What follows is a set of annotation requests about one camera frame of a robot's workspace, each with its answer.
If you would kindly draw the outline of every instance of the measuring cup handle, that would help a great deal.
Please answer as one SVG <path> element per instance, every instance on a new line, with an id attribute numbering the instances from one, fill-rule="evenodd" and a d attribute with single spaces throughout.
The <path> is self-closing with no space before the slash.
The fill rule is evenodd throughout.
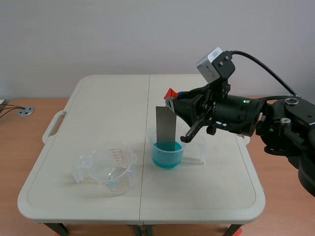
<path id="1" fill-rule="evenodd" d="M 207 156 L 207 153 L 206 153 L 206 148 L 203 144 L 201 143 L 198 143 L 198 142 L 191 142 L 189 144 L 189 146 L 196 146 L 199 148 L 199 158 L 197 157 L 186 157 L 186 156 L 183 156 L 183 160 L 184 161 L 190 161 L 190 163 L 192 164 L 196 164 L 196 165 L 203 165 L 206 161 L 206 156 Z"/>
<path id="2" fill-rule="evenodd" d="M 241 137 L 243 138 L 244 144 L 247 146 L 250 143 L 251 138 L 244 135 L 241 135 Z"/>
<path id="3" fill-rule="evenodd" d="M 72 168 L 72 175 L 75 178 L 75 181 L 77 183 L 80 183 L 83 181 L 83 169 L 88 169 L 92 166 L 92 155 L 88 156 L 79 156 L 75 159 L 74 165 Z"/>

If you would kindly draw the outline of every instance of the empty measuring cup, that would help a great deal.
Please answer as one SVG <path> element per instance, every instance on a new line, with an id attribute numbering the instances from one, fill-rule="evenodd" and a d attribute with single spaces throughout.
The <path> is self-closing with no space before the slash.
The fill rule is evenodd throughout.
<path id="1" fill-rule="evenodd" d="M 176 125 L 176 136 L 175 136 L 175 146 L 172 150 L 167 150 L 167 148 L 162 148 L 158 146 L 157 143 L 157 128 L 151 127 L 147 129 L 146 136 L 150 142 L 151 158 L 153 162 L 162 168 L 171 169 L 177 166 L 183 159 L 183 157 L 194 164 L 204 164 L 205 160 L 205 147 L 204 143 L 183 143 L 180 140 L 182 135 L 185 135 L 186 131 L 180 126 Z M 198 149 L 198 153 L 195 156 L 186 156 L 184 151 L 186 148 L 194 146 Z"/>
<path id="2" fill-rule="evenodd" d="M 113 194 L 120 195 L 134 184 L 137 159 L 122 144 L 108 143 L 98 147 L 91 155 L 76 158 L 72 174 L 77 182 L 82 182 L 83 169 L 88 169 L 93 179 L 103 183 Z"/>

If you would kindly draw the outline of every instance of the table leg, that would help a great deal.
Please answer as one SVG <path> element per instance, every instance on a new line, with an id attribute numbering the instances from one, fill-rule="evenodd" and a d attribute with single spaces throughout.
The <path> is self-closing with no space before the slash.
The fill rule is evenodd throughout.
<path id="1" fill-rule="evenodd" d="M 233 236 L 242 225 L 231 225 L 223 236 Z"/>
<path id="2" fill-rule="evenodd" d="M 153 229 L 152 229 L 153 225 L 146 225 L 146 229 L 147 229 L 147 236 L 153 236 Z"/>
<path id="3" fill-rule="evenodd" d="M 44 225 L 46 225 L 51 230 L 55 231 L 60 236 L 67 236 L 67 235 L 69 235 L 68 230 L 61 223 L 45 223 Z"/>
<path id="4" fill-rule="evenodd" d="M 135 236 L 142 236 L 142 231 L 141 231 L 140 226 L 138 225 L 131 225 L 131 226 L 133 228 L 133 232 Z"/>

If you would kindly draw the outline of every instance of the metal plate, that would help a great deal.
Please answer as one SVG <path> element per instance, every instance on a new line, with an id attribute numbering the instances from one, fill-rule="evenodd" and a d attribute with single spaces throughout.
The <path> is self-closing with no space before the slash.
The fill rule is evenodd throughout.
<path id="1" fill-rule="evenodd" d="M 175 150 L 176 115 L 167 107 L 156 107 L 157 147 Z"/>
<path id="2" fill-rule="evenodd" d="M 20 117 L 27 117 L 30 114 L 32 114 L 33 112 L 34 112 L 34 107 L 27 106 L 27 107 L 25 107 L 25 109 L 19 109 L 18 116 L 20 116 Z"/>

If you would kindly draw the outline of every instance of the white folding table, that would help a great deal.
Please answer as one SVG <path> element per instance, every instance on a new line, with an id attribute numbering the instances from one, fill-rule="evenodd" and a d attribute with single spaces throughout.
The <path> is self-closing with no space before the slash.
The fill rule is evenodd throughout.
<path id="1" fill-rule="evenodd" d="M 207 135 L 203 166 L 157 167 L 145 130 L 155 125 L 155 107 L 167 90 L 204 86 L 200 75 L 93 75 L 82 79 L 45 134 L 45 146 L 18 198 L 19 211 L 61 236 L 62 223 L 128 225 L 227 223 L 233 233 L 265 207 L 263 189 L 243 139 L 218 131 Z M 62 124 L 53 135 L 57 124 Z M 134 187 L 111 196 L 92 179 L 77 184 L 72 161 L 107 141 L 138 155 Z"/>

